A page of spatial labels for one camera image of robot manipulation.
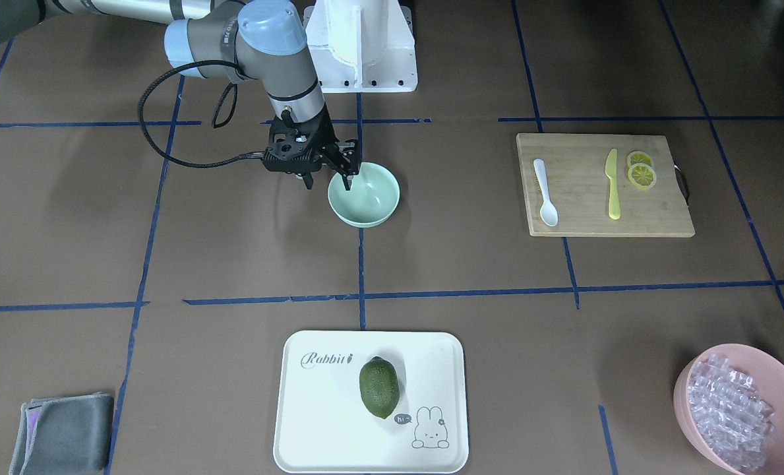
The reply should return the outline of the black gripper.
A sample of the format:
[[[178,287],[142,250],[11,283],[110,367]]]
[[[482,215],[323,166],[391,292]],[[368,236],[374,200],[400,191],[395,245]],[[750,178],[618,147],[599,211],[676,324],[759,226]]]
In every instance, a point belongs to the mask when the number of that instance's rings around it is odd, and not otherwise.
[[[269,172],[301,175],[307,190],[313,189],[313,172],[327,165],[341,175],[349,191],[359,174],[361,151],[358,139],[338,142],[326,106],[307,121],[298,121],[292,111],[284,110],[269,127],[262,164]]]

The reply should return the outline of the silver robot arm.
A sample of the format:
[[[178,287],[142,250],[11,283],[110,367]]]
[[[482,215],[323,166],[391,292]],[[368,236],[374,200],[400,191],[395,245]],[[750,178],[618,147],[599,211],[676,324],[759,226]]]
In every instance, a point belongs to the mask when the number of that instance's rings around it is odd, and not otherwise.
[[[223,78],[228,91],[258,80],[274,109],[264,150],[238,154],[260,160],[271,172],[293,174],[313,187],[313,173],[329,166],[349,189],[359,173],[355,139],[340,141],[332,127],[299,13],[289,1],[0,1],[0,44],[58,15],[111,15],[165,24],[164,49],[171,69],[142,94],[136,107],[142,135],[151,138],[144,106],[163,81],[178,73]]]

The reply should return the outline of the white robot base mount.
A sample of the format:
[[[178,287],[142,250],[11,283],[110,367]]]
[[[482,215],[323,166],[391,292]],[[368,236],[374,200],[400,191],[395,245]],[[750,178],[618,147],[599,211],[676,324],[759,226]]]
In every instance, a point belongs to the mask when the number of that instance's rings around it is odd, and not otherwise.
[[[316,1],[303,11],[325,94],[409,93],[419,84],[413,15],[400,1]]]

